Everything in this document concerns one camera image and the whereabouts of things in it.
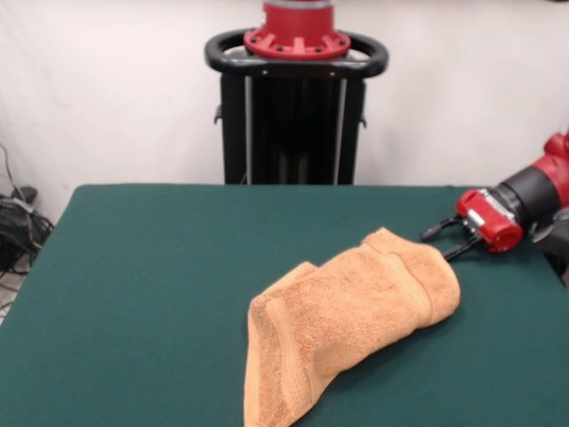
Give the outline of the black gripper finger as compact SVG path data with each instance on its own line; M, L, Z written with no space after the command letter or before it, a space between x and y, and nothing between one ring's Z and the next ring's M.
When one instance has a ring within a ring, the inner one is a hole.
M447 261L451 261L467 253L473 247L480 244L481 241L482 241L481 238L468 238L464 243L459 244L457 246L453 246L448 250L443 251L443 256Z
M432 227L426 229L421 233L421 240L429 241L439 235L444 229L455 225L462 225L462 219L459 215L443 219Z

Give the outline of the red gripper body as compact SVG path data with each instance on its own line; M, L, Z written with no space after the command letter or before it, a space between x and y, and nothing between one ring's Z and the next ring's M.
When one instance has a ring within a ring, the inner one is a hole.
M466 191L459 197L455 209L466 229L479 238L490 253L505 253L517 246L524 236L516 216L489 189Z

